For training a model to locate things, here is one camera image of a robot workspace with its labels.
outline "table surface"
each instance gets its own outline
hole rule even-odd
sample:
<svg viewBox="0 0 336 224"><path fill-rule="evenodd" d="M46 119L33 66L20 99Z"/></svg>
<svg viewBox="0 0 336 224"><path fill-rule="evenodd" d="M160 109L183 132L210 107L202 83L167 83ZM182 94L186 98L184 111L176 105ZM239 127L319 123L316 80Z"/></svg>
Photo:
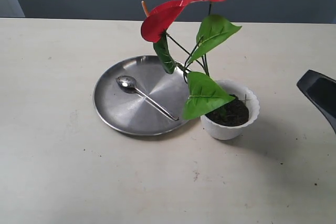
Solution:
<svg viewBox="0 0 336 224"><path fill-rule="evenodd" d="M336 78L336 25L242 25L209 70L255 91L260 116L221 142L199 120L128 137L99 119L101 74L154 54L141 22L0 19L1 222L334 223L336 136L296 82ZM190 49L198 26L170 34Z"/></svg>

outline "anthurium plant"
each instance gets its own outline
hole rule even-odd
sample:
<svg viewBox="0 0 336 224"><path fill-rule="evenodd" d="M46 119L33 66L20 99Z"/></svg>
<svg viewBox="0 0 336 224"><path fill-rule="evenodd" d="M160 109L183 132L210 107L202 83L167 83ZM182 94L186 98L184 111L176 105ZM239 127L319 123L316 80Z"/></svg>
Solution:
<svg viewBox="0 0 336 224"><path fill-rule="evenodd" d="M209 2L208 15L199 27L194 48L188 51L168 33L168 28L187 5L198 1ZM142 37L153 43L164 70L172 74L176 68L180 68L188 83L190 96L183 111L183 118L186 120L214 110L220 110L220 114L224 117L226 114L224 105L235 99L211 79L207 64L207 53L241 29L221 15L212 14L213 4L221 1L224 0L172 0L157 6L150 12L142 1L142 7L147 16L141 26ZM187 54L183 65L176 62L170 55L168 38ZM204 73L190 71L190 65L193 63L199 64Z"/></svg>

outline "black object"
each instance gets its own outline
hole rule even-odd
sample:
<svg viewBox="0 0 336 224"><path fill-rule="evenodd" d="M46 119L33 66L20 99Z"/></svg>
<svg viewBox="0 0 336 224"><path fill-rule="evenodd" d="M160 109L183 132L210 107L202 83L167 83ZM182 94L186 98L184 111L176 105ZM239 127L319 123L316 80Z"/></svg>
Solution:
<svg viewBox="0 0 336 224"><path fill-rule="evenodd" d="M308 70L297 87L321 111L336 133L336 81Z"/></svg>

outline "white flower pot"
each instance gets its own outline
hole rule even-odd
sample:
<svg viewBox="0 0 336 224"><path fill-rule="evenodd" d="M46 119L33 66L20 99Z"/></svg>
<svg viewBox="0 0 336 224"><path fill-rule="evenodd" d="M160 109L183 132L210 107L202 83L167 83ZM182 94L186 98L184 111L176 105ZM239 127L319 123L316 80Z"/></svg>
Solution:
<svg viewBox="0 0 336 224"><path fill-rule="evenodd" d="M245 100L246 95L246 107L249 111L249 119L245 124L229 127L217 124L211 121L205 115L201 116L201 122L204 129L210 136L219 140L230 140L239 136L243 129L252 124L259 115L259 101L254 93L247 87L231 80L218 80L216 81L228 94L235 94L240 100Z"/></svg>

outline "stainless steel plate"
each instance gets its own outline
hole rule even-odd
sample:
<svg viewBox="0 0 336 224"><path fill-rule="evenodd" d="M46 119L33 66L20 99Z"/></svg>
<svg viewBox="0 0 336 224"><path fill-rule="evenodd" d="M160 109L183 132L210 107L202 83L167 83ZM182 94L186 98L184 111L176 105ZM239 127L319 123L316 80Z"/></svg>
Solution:
<svg viewBox="0 0 336 224"><path fill-rule="evenodd" d="M121 90L115 81L121 75L136 78L141 91L180 119L173 121L143 96ZM101 119L113 129L130 135L153 136L187 122L182 119L182 110L188 96L188 86L180 69L167 74L157 56L138 56L117 63L100 77L93 102Z"/></svg>

